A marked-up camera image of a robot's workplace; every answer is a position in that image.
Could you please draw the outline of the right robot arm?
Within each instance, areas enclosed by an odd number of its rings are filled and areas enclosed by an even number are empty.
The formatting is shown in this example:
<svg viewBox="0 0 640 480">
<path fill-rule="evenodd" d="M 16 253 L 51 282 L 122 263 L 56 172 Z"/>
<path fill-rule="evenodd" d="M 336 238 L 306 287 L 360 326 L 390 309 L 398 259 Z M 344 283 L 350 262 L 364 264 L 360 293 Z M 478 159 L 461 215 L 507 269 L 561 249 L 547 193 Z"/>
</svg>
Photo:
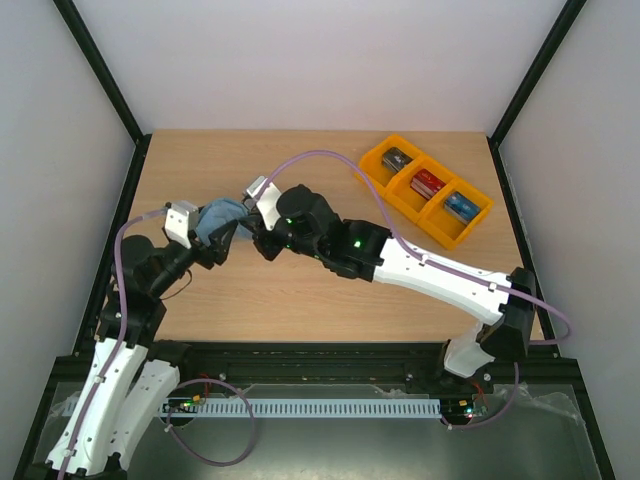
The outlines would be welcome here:
<svg viewBox="0 0 640 480">
<path fill-rule="evenodd" d="M 285 192 L 258 178 L 244 194 L 242 224 L 268 261 L 283 250 L 319 261 L 339 277 L 396 285 L 443 301 L 477 321 L 445 344 L 436 379 L 455 392 L 495 360 L 521 362 L 534 320 L 531 272 L 491 272 L 435 255 L 397 239 L 390 229 L 342 219 L 326 199 L 304 185 Z"/>
</svg>

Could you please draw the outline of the blue leather card holder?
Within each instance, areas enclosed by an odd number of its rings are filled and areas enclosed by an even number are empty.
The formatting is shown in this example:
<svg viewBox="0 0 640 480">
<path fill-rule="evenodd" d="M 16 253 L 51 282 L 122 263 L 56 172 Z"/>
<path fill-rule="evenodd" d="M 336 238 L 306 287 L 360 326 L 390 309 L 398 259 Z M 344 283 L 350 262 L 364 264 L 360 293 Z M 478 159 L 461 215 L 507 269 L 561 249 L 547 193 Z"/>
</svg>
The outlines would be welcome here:
<svg viewBox="0 0 640 480">
<path fill-rule="evenodd" d="M 249 214 L 242 203 L 227 197 L 217 198 L 200 211 L 195 228 L 198 239 L 205 245 L 211 244 L 209 235 L 233 220 L 239 220 Z"/>
</svg>

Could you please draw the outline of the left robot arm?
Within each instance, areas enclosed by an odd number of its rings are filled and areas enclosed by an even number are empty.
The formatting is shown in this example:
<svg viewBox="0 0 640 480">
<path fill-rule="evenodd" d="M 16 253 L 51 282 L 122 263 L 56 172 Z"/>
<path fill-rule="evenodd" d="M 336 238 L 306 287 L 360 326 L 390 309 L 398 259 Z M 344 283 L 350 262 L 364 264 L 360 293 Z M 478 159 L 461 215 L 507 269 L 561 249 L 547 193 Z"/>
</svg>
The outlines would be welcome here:
<svg viewBox="0 0 640 480">
<path fill-rule="evenodd" d="M 137 447 L 166 397 L 185 373 L 189 346 L 158 341 L 162 297 L 193 265 L 222 264 L 238 226 L 231 220 L 196 232 L 197 215 L 162 211 L 168 242 L 118 231 L 115 284 L 100 314 L 86 380 L 59 439 L 27 479 L 124 479 Z"/>
</svg>

